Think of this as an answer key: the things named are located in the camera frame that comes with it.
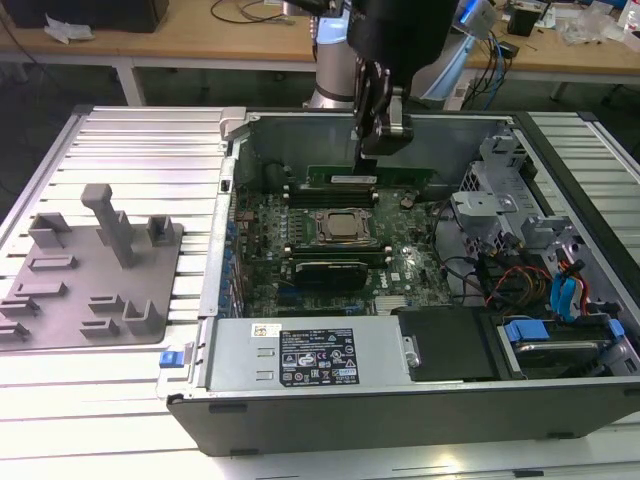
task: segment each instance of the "blue cable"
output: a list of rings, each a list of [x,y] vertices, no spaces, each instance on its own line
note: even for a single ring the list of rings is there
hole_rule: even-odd
[[[502,74],[502,66],[503,66],[503,59],[502,59],[502,50],[500,49],[500,45],[498,45],[498,41],[496,40],[496,38],[494,36],[491,37],[491,43],[493,44],[494,48],[496,49],[497,53],[498,53],[498,65],[497,65],[497,71],[498,71],[498,79],[496,80],[496,83],[493,84],[493,89],[491,90],[491,95],[489,95],[489,99],[487,100],[486,105],[484,106],[484,108],[482,109],[483,111],[486,110],[487,108],[489,108],[489,105],[491,105],[491,102],[493,102],[493,99],[496,97],[497,93],[498,93],[498,88],[500,88],[500,84],[502,83],[501,80],[504,80],[503,74]]]

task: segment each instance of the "floor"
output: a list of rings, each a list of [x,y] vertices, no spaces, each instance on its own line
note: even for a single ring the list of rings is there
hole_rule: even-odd
[[[150,105],[247,105],[299,107],[311,95],[306,73],[142,70]],[[0,77],[0,219],[4,219],[77,104],[124,105],[124,95],[106,67],[27,67],[28,82]],[[507,81],[493,111],[590,111],[640,160],[640,89],[622,88],[609,105],[607,85],[572,84],[553,102],[550,83]],[[483,100],[476,101],[482,106]]]

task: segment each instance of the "motherboard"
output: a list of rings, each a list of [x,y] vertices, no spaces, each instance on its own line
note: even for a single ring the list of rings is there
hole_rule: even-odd
[[[240,189],[234,203],[245,317],[451,303],[429,242],[433,205],[415,189],[332,189],[316,177],[282,194]]]

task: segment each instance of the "power supply label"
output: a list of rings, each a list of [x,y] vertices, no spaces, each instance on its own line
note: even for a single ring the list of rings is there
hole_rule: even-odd
[[[360,383],[353,330],[282,330],[280,383],[285,387]]]

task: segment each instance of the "cpu socket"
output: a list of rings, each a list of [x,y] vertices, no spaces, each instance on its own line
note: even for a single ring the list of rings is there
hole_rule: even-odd
[[[320,244],[370,240],[370,216],[366,210],[356,208],[317,212],[314,215],[316,239]]]

